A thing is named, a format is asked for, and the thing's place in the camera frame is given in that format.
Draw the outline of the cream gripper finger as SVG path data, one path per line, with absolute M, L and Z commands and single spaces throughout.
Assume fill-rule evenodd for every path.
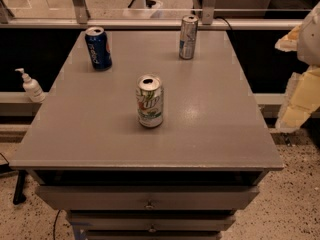
M 309 67 L 302 74 L 293 72 L 287 83 L 275 127 L 282 133 L 292 133 L 319 107 L 320 68 Z
M 276 42 L 275 48 L 284 52 L 296 51 L 300 29 L 300 25 L 295 26 L 290 32 Z

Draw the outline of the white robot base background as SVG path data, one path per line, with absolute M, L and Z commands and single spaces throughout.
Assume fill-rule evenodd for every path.
M 162 16 L 163 3 L 158 0 L 131 0 L 123 10 L 123 16 L 129 19 L 156 19 Z

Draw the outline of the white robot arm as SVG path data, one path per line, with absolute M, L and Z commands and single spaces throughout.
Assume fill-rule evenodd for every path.
M 320 107 L 320 2 L 275 48 L 296 51 L 297 58 L 308 65 L 304 73 L 293 72 L 289 78 L 275 124 L 278 131 L 292 133 Z

